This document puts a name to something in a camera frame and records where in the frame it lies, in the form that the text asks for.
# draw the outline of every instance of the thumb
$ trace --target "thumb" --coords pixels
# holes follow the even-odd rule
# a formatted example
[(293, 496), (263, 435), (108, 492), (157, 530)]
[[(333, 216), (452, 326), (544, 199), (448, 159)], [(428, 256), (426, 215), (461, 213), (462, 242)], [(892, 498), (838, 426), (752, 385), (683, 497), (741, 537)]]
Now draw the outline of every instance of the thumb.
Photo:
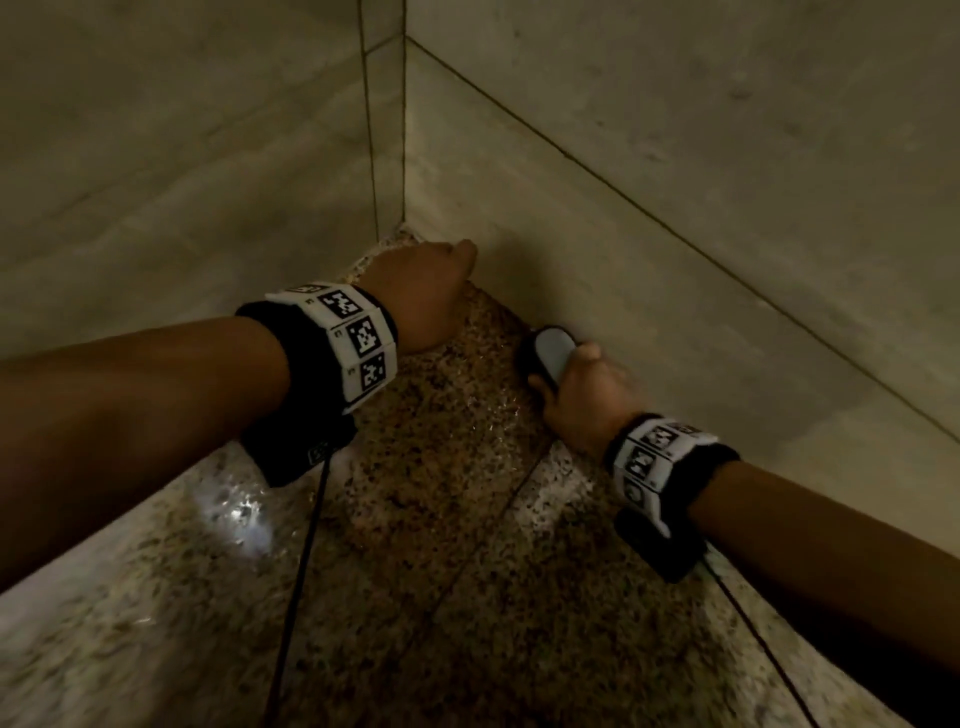
[(540, 375), (530, 375), (527, 377), (527, 384), (533, 387), (541, 397), (543, 397), (543, 403), (547, 407), (552, 407), (554, 402), (557, 400), (556, 395), (554, 395), (553, 390), (550, 389), (550, 385), (544, 381), (543, 377)]
[(477, 247), (472, 240), (461, 240), (450, 251), (450, 256), (457, 262), (460, 275), (467, 280), (473, 273), (473, 266), (477, 262)]

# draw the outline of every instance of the floor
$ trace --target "floor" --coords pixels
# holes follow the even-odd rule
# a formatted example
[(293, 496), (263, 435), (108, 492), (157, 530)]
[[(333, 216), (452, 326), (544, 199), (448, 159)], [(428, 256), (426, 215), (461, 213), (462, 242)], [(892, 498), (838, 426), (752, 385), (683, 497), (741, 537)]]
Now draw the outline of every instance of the floor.
[[(617, 539), (514, 372), (525, 330), (471, 287), (359, 411), (275, 724), (899, 725), (719, 554), (667, 586)], [(270, 491), (227, 445), (3, 595), (0, 725), (260, 723), (318, 478)]]

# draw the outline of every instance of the human arm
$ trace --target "human arm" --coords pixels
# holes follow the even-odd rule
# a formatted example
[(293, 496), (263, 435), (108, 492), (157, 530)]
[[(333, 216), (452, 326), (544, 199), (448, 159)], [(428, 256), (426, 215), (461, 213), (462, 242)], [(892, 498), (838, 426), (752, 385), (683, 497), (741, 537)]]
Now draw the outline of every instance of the human arm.
[[(389, 251), (358, 284), (401, 354), (454, 335), (476, 249)], [(117, 336), (0, 364), (0, 591), (275, 411), (290, 386), (269, 330), (244, 317)]]
[[(558, 395), (531, 383), (547, 423), (597, 460), (647, 409), (595, 345), (571, 356)], [(718, 468), (687, 514), (836, 665), (911, 721), (942, 720), (960, 677), (960, 562), (742, 462)]]

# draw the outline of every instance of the fist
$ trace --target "fist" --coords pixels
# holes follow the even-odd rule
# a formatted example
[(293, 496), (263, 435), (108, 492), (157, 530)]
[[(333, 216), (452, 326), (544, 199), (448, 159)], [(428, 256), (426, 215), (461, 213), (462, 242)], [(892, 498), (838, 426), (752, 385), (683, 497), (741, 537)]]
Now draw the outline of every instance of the fist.
[(647, 403), (625, 371), (605, 359), (597, 344), (581, 344), (566, 362), (560, 391), (532, 375), (543, 397), (543, 418), (572, 449), (602, 460), (607, 446)]
[(464, 291), (476, 259), (469, 240), (395, 248), (374, 258), (357, 285), (390, 312), (399, 353), (426, 352), (463, 327)]

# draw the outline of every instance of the black cable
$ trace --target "black cable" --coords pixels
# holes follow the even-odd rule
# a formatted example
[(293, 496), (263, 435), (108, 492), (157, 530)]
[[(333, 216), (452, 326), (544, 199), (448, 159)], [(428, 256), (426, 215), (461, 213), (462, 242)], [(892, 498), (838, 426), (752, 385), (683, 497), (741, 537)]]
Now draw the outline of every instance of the black cable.
[(264, 712), (263, 724), (274, 724), (280, 711), (280, 691), (283, 687), (283, 669), (287, 662), (287, 653), (290, 651), (290, 641), (293, 639), (294, 625), (297, 623), (297, 608), (300, 605), (300, 595), (303, 593), (303, 581), (306, 579), (306, 567), (310, 561), (310, 551), (313, 548), (313, 538), (320, 524), (320, 509), (324, 504), (326, 480), (330, 477), (330, 458), (324, 461), (324, 470), (320, 475), (320, 485), (317, 486), (317, 497), (313, 504), (313, 513), (310, 514), (310, 525), (303, 541), (303, 553), (300, 555), (300, 565), (297, 568), (297, 580), (294, 581), (293, 591), (290, 593), (290, 603), (287, 604), (287, 615), (283, 620), (283, 634), (280, 637), (280, 650), (276, 655), (274, 680), (267, 697), (267, 709)]

